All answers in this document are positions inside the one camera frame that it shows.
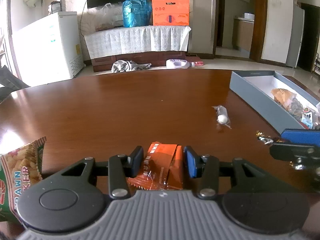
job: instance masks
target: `black chair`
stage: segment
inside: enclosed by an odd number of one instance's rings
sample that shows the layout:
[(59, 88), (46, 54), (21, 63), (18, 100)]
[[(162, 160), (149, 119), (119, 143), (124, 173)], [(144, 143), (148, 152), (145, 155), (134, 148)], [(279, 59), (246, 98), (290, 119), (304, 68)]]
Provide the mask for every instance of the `black chair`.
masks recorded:
[(22, 80), (15, 77), (6, 66), (1, 67), (1, 65), (0, 84), (4, 86), (0, 87), (0, 103), (5, 100), (12, 92), (29, 87)]

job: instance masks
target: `doorway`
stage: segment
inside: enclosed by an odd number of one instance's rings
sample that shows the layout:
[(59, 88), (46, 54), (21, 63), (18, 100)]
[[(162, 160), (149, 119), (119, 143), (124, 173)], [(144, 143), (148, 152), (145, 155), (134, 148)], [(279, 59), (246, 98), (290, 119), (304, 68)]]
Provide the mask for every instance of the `doorway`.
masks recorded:
[(320, 7), (301, 3), (304, 10), (304, 28), (297, 66), (312, 71), (316, 59), (320, 32)]
[(249, 58), (254, 12), (255, 0), (219, 0), (217, 56)]
[(216, 8), (213, 58), (262, 62), (268, 0), (216, 0)]

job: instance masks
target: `white plastic bottle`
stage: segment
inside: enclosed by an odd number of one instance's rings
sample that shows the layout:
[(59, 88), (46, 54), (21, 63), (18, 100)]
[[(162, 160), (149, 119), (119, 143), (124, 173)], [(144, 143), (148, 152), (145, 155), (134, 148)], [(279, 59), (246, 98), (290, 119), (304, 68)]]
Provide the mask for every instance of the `white plastic bottle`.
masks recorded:
[(168, 59), (166, 62), (167, 69), (194, 67), (194, 62), (188, 62), (184, 59)]

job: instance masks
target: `blue gripper pad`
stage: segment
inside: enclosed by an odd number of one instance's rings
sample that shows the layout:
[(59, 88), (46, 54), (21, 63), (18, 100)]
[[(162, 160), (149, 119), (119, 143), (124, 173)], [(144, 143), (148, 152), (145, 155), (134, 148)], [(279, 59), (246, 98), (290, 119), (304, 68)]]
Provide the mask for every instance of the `blue gripper pad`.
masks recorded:
[(197, 170), (196, 170), (196, 159), (195, 156), (188, 150), (187, 147), (184, 148), (184, 154), (187, 160), (188, 172), (190, 178), (197, 177)]
[(314, 144), (320, 147), (320, 130), (285, 129), (281, 138), (293, 143)]

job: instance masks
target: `candy wrapper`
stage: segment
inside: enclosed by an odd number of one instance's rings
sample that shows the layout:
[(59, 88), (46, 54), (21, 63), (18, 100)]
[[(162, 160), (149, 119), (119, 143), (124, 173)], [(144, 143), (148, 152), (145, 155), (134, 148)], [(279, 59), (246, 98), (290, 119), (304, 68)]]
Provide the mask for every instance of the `candy wrapper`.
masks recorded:
[(227, 109), (224, 106), (213, 106), (213, 108), (217, 111), (217, 122), (223, 124), (231, 129), (230, 119), (228, 117)]
[(182, 147), (177, 144), (151, 144), (140, 171), (128, 183), (140, 189), (183, 189)]
[(19, 221), (16, 208), (19, 196), (42, 180), (45, 141), (45, 137), (40, 138), (0, 157), (0, 221)]
[(256, 137), (259, 141), (262, 141), (264, 144), (272, 144), (274, 142), (288, 142), (288, 140), (282, 139), (281, 137), (271, 137), (269, 135), (265, 135), (265, 133), (257, 131)]

